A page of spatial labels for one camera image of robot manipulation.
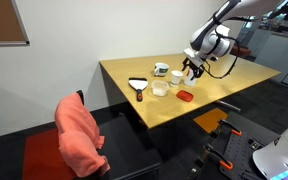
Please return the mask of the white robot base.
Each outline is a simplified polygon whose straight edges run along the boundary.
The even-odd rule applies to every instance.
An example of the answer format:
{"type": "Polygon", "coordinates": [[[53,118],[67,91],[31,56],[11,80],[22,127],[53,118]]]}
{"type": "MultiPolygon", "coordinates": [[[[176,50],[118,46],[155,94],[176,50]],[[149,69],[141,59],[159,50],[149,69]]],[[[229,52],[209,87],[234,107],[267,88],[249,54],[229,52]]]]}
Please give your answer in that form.
{"type": "Polygon", "coordinates": [[[277,139],[256,150],[252,158],[267,180],[288,177],[288,128],[277,139]]]}

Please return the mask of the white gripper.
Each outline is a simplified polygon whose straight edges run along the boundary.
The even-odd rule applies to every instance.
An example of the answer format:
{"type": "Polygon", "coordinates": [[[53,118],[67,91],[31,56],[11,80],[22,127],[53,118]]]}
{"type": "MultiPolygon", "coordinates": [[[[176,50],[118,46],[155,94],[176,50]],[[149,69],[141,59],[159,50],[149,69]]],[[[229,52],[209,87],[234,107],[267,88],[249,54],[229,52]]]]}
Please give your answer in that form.
{"type": "MultiPolygon", "coordinates": [[[[198,56],[198,54],[190,49],[186,48],[184,50],[184,54],[186,55],[186,58],[183,60],[182,65],[183,68],[181,71],[184,71],[188,66],[190,61],[195,65],[195,66],[201,66],[204,64],[204,61],[198,56]]],[[[202,76],[203,74],[203,69],[202,68],[192,68],[192,77],[191,80],[198,79],[202,76]]]]}

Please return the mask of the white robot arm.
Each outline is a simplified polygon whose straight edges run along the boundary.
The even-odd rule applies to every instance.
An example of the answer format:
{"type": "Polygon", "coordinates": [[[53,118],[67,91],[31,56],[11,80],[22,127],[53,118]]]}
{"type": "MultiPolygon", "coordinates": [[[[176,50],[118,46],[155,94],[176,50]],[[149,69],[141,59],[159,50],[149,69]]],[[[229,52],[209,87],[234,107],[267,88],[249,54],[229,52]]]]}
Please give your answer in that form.
{"type": "Polygon", "coordinates": [[[223,25],[227,20],[244,21],[244,16],[259,16],[272,11],[283,0],[227,0],[212,17],[193,35],[190,47],[184,50],[183,69],[189,68],[190,80],[199,78],[205,71],[204,62],[217,60],[228,53],[231,42],[230,29],[223,25]]]}

